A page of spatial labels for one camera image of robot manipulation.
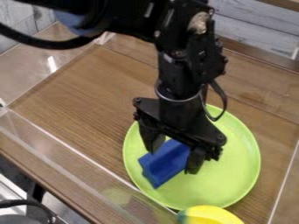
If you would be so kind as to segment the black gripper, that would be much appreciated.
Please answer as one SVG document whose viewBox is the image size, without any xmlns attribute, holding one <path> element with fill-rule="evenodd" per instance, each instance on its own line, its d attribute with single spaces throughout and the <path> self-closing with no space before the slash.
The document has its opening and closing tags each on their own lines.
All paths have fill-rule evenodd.
<svg viewBox="0 0 299 224">
<path fill-rule="evenodd" d="M 200 99 L 168 101 L 136 97 L 134 99 L 135 120 L 144 147 L 155 154 L 167 137 L 191 147 L 186 163 L 186 174 L 196 174 L 204 160 L 219 160 L 227 137 L 206 115 Z"/>
</svg>

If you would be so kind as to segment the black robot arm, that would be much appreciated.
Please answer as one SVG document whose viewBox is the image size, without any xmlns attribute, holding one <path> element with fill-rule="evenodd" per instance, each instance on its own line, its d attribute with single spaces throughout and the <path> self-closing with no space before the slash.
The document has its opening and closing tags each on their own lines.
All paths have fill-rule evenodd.
<svg viewBox="0 0 299 224">
<path fill-rule="evenodd" d="M 184 171 L 199 172 L 203 162 L 220 158 L 227 142 L 214 123 L 222 118 L 207 110 L 207 93 L 226 73 L 227 58 L 215 34 L 210 0 L 17 0 L 56 12 L 60 22 L 78 37 L 52 41 L 17 33 L 28 46 L 67 50 L 90 43 L 103 32 L 115 32 L 154 44 L 159 76 L 156 97 L 134 99 L 135 119 L 148 152 L 163 140 L 187 144 Z"/>
</svg>

